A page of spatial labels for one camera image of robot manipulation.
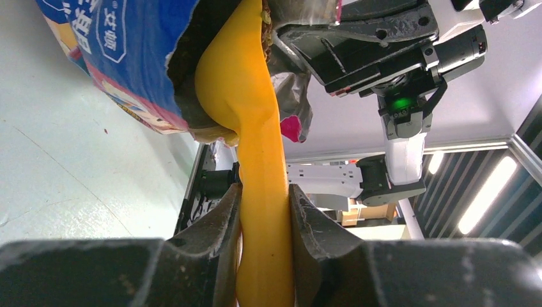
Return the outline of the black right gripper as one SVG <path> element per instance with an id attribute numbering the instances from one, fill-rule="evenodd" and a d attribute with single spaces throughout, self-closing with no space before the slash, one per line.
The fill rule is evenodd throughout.
<path id="1" fill-rule="evenodd" d="M 278 37 L 328 94 L 342 97 L 423 66 L 438 24 L 428 1 L 354 1 L 338 25 L 290 24 Z"/>

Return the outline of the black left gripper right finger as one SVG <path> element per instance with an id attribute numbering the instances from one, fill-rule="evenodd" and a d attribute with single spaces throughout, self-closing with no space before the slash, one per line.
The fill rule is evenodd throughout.
<path id="1" fill-rule="evenodd" d="M 297 306 L 541 305 L 541 270 L 514 242 L 363 240 L 289 194 Z"/>

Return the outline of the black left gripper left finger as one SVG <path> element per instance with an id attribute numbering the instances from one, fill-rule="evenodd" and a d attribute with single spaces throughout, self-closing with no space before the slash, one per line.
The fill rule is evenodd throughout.
<path id="1" fill-rule="evenodd" d="M 168 240 L 22 240 L 1 247 L 2 306 L 234 306 L 242 186 Z"/>

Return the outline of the yellow plastic food scoop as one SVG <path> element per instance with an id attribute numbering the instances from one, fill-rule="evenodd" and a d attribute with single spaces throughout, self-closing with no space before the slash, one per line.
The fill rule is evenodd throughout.
<path id="1" fill-rule="evenodd" d="M 291 222 L 279 108 L 261 41 L 261 1 L 242 1 L 197 64 L 205 112 L 239 137 L 243 185 L 240 306 L 295 304 Z"/>

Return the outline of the colourful cat food bag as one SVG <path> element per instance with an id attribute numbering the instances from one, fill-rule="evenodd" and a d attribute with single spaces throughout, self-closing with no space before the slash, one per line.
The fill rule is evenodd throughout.
<path id="1" fill-rule="evenodd" d="M 279 103 L 282 135 L 307 139 L 313 112 L 311 73 L 280 43 L 280 26 L 333 25 L 340 1 L 268 1 L 273 45 L 267 67 Z M 188 132 L 196 141 L 236 145 L 194 91 L 197 63 L 237 1 L 39 1 L 70 61 L 137 121 L 159 134 Z"/>

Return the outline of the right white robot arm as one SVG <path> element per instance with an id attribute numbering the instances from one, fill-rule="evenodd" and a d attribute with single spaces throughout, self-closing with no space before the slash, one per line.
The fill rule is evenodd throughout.
<path id="1" fill-rule="evenodd" d="M 488 49 L 483 22 L 517 19 L 540 1 L 271 1 L 273 39 L 335 97 L 376 95 L 385 149 L 355 164 L 286 167 L 307 193 L 379 206 L 422 194 L 433 110 Z"/>

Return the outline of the brown kibble pet food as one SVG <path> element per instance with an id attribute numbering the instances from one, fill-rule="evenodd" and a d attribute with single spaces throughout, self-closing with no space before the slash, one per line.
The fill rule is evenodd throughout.
<path id="1" fill-rule="evenodd" d="M 271 46 L 273 45 L 272 38 L 272 18 L 270 14 L 270 7 L 267 0 L 262 0 L 261 17 L 261 44 L 264 53 L 265 60 L 268 61 L 268 57 L 271 52 Z"/>

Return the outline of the cardboard box outside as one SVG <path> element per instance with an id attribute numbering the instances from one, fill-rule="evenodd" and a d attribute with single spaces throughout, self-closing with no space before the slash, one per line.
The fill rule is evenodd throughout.
<path id="1" fill-rule="evenodd" d="M 396 207 L 397 203 L 368 207 L 348 198 L 347 210 L 337 213 L 338 223 L 345 228 L 392 224 L 397 215 Z"/>

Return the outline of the ceiling light strips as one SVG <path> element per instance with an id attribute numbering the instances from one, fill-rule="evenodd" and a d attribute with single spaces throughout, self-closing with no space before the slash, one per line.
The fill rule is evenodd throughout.
<path id="1" fill-rule="evenodd" d="M 517 160 L 505 150 L 445 155 L 418 203 L 423 232 L 430 238 L 470 235 L 517 169 Z"/>

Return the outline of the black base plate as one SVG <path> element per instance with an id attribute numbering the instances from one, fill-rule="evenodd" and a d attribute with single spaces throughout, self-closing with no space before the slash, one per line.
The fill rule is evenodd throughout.
<path id="1" fill-rule="evenodd" d="M 174 235 L 214 209 L 232 184 L 240 182 L 236 149 L 224 143 L 200 144 Z"/>

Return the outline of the aluminium corner post right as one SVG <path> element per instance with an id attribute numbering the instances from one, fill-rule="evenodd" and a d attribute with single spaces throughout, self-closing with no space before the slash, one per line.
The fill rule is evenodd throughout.
<path id="1" fill-rule="evenodd" d="M 454 153 L 454 152 L 474 152 L 483 150 L 497 150 L 507 148 L 515 159 L 520 163 L 531 177 L 541 183 L 541 159 L 533 152 L 533 150 L 525 143 L 518 135 L 495 136 L 472 141 L 448 141 L 448 142 L 427 142 L 424 153 L 433 154 L 437 152 Z M 334 162 L 361 159 L 374 155 L 382 155 L 383 150 L 370 149 L 363 152 L 360 149 L 341 150 L 334 152 L 316 152 L 301 155 L 299 157 L 291 156 L 287 158 L 288 164 L 303 164 L 311 162 Z"/>

